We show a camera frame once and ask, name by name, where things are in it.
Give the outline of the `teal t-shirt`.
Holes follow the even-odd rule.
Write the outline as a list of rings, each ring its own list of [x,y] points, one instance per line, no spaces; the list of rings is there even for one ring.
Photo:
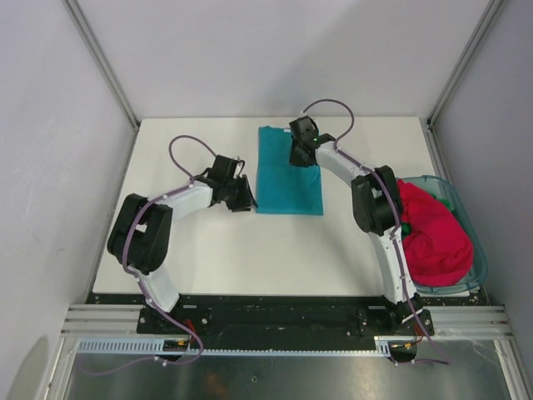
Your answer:
[[[258,129],[257,211],[262,214],[324,214],[321,170],[289,163],[291,134],[281,127]]]

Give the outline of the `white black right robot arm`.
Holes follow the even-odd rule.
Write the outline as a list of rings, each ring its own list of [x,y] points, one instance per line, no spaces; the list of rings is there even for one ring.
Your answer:
[[[388,166],[371,168],[339,147],[339,140],[321,134],[307,115],[289,123],[292,166],[318,166],[340,178],[351,189],[353,217],[374,246],[384,297],[390,308],[384,313],[386,328],[403,334],[421,323],[420,296],[407,267],[401,237],[402,202],[396,176]]]

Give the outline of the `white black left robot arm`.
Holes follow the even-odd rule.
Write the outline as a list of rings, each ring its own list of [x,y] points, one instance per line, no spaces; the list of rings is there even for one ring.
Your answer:
[[[184,323],[183,311],[175,307],[179,290],[164,266],[172,224],[221,203],[232,213],[257,208],[244,167],[240,158],[217,155],[211,167],[184,186],[152,199],[131,193],[122,203],[107,251],[136,279],[148,304],[157,310],[156,325],[166,333],[178,331]]]

